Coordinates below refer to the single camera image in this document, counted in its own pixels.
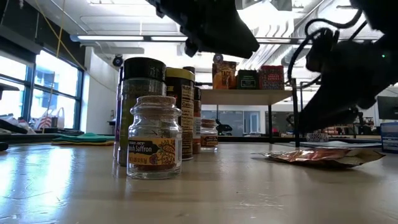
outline monitor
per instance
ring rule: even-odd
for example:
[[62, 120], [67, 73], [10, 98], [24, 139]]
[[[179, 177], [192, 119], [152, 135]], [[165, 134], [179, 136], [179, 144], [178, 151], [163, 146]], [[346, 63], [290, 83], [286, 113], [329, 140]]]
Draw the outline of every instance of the monitor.
[[398, 120], [398, 97], [378, 96], [379, 119]]

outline box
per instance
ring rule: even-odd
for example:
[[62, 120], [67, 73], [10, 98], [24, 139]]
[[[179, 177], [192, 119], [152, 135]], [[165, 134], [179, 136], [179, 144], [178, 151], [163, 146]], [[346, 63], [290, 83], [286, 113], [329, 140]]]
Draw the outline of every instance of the box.
[[239, 70], [237, 80], [237, 89], [239, 90], [257, 90], [259, 87], [259, 79], [255, 70]]
[[285, 78], [283, 65], [264, 65], [259, 70], [260, 90], [284, 90]]
[[221, 61], [213, 64], [213, 89], [236, 89], [236, 62]]
[[398, 153], [398, 122], [381, 123], [380, 135], [382, 151]]

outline green mat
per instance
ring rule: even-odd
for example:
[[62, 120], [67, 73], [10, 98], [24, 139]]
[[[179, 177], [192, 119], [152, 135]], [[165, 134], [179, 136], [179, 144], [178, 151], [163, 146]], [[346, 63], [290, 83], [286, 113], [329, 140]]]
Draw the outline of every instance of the green mat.
[[102, 136], [94, 133], [86, 133], [79, 136], [68, 136], [60, 134], [59, 138], [53, 139], [53, 142], [67, 141], [67, 142], [106, 142], [113, 141], [114, 136]]

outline wooden shelf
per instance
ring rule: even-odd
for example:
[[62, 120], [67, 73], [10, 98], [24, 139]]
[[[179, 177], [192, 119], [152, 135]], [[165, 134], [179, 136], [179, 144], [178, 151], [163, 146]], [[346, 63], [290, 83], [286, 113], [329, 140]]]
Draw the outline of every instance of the wooden shelf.
[[203, 105], [273, 105], [292, 96], [291, 90], [201, 90]]

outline foil packet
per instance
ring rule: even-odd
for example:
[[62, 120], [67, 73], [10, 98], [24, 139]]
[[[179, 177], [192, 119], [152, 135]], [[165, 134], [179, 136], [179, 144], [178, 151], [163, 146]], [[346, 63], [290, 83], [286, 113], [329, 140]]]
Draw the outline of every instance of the foil packet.
[[369, 148], [353, 149], [327, 147], [292, 152], [263, 152], [254, 154], [260, 154], [265, 156], [266, 159], [277, 162], [337, 169], [360, 166], [385, 156]]

